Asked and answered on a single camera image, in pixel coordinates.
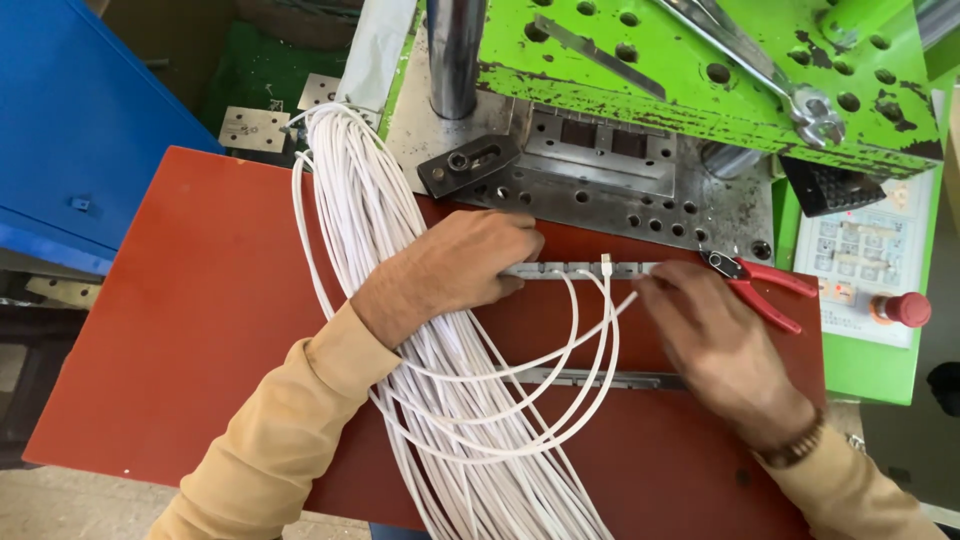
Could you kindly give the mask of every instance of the red board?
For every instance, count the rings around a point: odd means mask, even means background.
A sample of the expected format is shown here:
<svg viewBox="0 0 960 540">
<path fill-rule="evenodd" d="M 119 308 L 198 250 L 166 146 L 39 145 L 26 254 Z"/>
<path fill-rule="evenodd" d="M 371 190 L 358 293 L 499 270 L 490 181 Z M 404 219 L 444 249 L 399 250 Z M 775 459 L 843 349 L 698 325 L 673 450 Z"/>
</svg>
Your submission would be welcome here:
<svg viewBox="0 0 960 540">
<path fill-rule="evenodd" d="M 304 199 L 312 201 L 312 194 Z M 419 203 L 427 223 L 458 208 Z M 307 219 L 327 290 L 339 292 L 312 209 Z M 597 260 L 602 253 L 613 260 L 697 259 L 553 223 L 538 229 L 546 237 L 543 260 Z M 600 294 L 590 283 L 577 286 L 582 328 L 588 328 L 600 318 Z M 617 300 L 628 287 L 616 284 Z M 822 405 L 817 299 L 775 285 L 760 291 L 804 326 L 798 336 L 771 334 L 791 379 Z M 341 294 L 333 297 L 335 305 L 343 301 Z M 565 343 L 570 307 L 562 282 L 529 282 L 477 316 L 504 356 L 520 363 Z M 177 485 L 291 344 L 323 324 L 294 221 L 290 171 L 171 148 L 25 459 Z M 671 371 L 640 305 L 629 308 L 620 325 L 622 369 Z M 585 344 L 572 367 L 589 363 L 591 348 Z M 547 420 L 557 418 L 575 391 L 553 387 L 537 406 Z M 618 538 L 807 537 L 800 512 L 686 392 L 614 389 L 564 448 Z M 306 508 L 420 527 L 374 407 L 365 405 L 348 424 Z"/>
</svg>

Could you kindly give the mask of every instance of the red pliers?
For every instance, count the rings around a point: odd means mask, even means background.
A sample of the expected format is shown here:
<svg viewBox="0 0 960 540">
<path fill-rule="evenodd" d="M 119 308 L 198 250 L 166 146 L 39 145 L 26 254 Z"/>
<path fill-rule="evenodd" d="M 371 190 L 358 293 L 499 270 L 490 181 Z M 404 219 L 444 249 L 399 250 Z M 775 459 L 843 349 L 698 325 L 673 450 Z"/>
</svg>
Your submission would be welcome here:
<svg viewBox="0 0 960 540">
<path fill-rule="evenodd" d="M 820 291 L 817 287 L 802 282 L 797 278 L 774 268 L 755 262 L 748 262 L 743 258 L 730 258 L 716 251 L 700 252 L 700 257 L 714 270 L 727 278 L 727 284 L 747 306 L 757 314 L 790 333 L 800 333 L 803 327 L 795 321 L 777 311 L 769 302 L 760 296 L 752 286 L 752 280 L 776 283 L 801 294 L 807 298 L 814 298 Z"/>
</svg>

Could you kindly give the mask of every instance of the bundle of white cables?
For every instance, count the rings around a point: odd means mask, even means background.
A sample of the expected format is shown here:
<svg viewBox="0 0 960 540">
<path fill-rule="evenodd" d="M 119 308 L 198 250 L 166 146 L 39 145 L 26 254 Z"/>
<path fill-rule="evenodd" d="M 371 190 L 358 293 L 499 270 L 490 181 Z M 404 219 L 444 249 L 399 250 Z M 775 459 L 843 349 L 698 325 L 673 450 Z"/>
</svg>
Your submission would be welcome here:
<svg viewBox="0 0 960 540">
<path fill-rule="evenodd" d="M 333 270 L 351 297 L 373 268 L 408 246 L 426 227 L 413 193 L 393 155 L 358 114 L 324 104 L 305 118 L 310 150 L 298 153 L 293 200 L 303 250 L 317 297 L 329 319 L 334 309 L 324 292 L 307 238 L 301 177 L 313 171 L 314 203 Z M 471 539 L 610 539 L 560 444 L 600 406 L 616 368 L 617 309 L 610 296 L 612 268 L 593 279 L 605 297 L 604 320 L 577 337 L 577 298 L 568 276 L 573 322 L 567 345 L 554 353 L 508 368 L 469 311 L 449 313 L 421 327 L 399 348 L 403 362 L 371 391 L 383 413 L 396 462 L 431 537 Z M 608 328 L 612 352 L 600 389 L 583 415 L 560 433 L 587 398 L 604 357 Z M 571 351 L 600 332 L 588 381 L 569 410 L 548 426 L 533 401 L 564 368 Z M 489 349 L 499 369 L 488 355 Z M 514 374 L 559 357 L 550 377 L 531 394 Z M 509 379 L 521 401 L 508 391 Z M 535 428 L 524 415 L 529 409 Z"/>
</svg>

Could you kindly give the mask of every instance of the beige sleeve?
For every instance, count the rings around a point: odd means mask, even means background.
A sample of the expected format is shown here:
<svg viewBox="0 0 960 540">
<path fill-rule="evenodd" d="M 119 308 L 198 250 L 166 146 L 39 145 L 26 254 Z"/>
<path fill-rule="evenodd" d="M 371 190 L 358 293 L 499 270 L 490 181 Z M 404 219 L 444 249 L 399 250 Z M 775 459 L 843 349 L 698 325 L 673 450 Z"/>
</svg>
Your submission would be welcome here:
<svg viewBox="0 0 960 540">
<path fill-rule="evenodd" d="M 818 540 L 946 540 L 904 493 L 832 428 L 789 469 L 767 469 Z"/>
<path fill-rule="evenodd" d="M 400 363 L 349 303 L 290 350 L 210 443 L 149 540 L 271 540 L 300 518 L 367 389 Z"/>
</svg>

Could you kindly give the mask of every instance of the wrench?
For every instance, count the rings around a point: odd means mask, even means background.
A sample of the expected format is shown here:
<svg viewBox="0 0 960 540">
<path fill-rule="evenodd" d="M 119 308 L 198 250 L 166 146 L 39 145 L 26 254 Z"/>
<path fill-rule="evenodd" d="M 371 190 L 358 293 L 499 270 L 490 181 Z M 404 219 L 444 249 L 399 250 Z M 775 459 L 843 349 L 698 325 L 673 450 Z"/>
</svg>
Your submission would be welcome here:
<svg viewBox="0 0 960 540">
<path fill-rule="evenodd" d="M 797 135 L 814 148 L 824 148 L 827 139 L 843 142 L 847 128 L 820 89 L 793 83 L 760 46 L 747 36 L 716 0 L 654 0 L 683 24 L 739 63 L 778 95 L 783 108 L 797 126 Z"/>
</svg>

